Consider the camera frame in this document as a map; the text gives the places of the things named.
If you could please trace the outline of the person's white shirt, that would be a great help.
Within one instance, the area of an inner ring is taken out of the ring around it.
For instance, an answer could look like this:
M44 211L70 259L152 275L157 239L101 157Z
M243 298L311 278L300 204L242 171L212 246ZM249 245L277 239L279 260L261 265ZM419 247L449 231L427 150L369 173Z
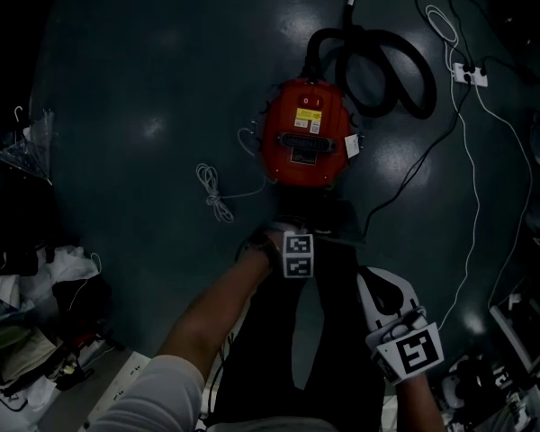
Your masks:
M203 376L193 364L159 355L88 432L194 432L203 389Z

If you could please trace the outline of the person's left forearm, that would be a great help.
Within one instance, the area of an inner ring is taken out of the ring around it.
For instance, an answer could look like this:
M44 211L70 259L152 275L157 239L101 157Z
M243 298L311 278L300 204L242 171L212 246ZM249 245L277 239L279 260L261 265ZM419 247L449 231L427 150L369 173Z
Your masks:
M183 358L207 379L222 343L239 320L248 299L271 272L270 259L263 249L247 249L193 300L158 353Z

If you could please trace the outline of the transparent umbrella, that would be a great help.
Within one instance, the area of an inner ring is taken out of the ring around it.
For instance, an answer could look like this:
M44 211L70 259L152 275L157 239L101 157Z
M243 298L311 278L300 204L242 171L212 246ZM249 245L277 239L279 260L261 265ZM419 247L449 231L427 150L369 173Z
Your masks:
M15 131L13 142L0 149L0 161L27 175L46 181L50 186L50 148L55 114L43 110L42 116L20 132Z

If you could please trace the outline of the person's right forearm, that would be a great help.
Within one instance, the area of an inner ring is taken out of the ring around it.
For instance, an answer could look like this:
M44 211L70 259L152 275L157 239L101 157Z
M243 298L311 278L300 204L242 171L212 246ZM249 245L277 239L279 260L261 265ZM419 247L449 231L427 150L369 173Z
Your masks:
M446 432L425 374L399 383L396 394L397 432Z

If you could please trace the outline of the white flat board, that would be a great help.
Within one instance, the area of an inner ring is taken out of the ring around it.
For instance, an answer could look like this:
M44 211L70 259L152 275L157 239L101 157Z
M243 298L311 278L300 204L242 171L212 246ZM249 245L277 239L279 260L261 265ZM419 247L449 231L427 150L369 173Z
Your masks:
M149 357L138 352L133 352L94 405L78 432L89 432L88 429L91 425L128 390L149 361Z

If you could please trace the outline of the white power strip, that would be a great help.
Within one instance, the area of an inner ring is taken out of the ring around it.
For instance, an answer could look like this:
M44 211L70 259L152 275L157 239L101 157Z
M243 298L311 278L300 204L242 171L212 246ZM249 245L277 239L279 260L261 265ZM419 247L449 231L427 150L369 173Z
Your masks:
M456 83L470 83L472 86L478 87L487 87L489 85L487 72L484 67L469 67L463 63L455 62L452 70Z

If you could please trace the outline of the pile of clothes and clutter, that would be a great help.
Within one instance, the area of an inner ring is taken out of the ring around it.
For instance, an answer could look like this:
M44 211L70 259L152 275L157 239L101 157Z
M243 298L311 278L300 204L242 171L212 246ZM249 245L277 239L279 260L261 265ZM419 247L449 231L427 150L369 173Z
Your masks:
M101 272L63 230L52 188L0 162L0 432L39 432L57 397L114 349Z

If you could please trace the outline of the red vacuum cleaner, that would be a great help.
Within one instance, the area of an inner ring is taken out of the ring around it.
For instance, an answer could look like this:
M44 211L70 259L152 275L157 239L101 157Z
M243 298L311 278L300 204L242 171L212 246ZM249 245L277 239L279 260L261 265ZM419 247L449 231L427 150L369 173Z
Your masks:
M260 154L266 174L281 185L332 186L349 163L351 135L344 94L327 82L284 82L269 104Z

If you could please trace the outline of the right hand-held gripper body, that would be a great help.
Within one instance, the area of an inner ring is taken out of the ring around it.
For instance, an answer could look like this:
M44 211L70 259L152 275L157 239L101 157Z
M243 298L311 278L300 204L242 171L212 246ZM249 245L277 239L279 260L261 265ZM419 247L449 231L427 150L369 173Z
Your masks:
M392 385L423 374L444 361L436 323L418 306L366 337L371 360Z

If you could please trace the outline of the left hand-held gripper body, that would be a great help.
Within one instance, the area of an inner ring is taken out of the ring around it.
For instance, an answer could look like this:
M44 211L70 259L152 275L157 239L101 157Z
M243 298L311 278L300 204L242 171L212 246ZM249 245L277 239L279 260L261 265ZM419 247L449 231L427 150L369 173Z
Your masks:
M308 279L314 276L314 237L306 228L273 222L268 233L277 248L284 278Z

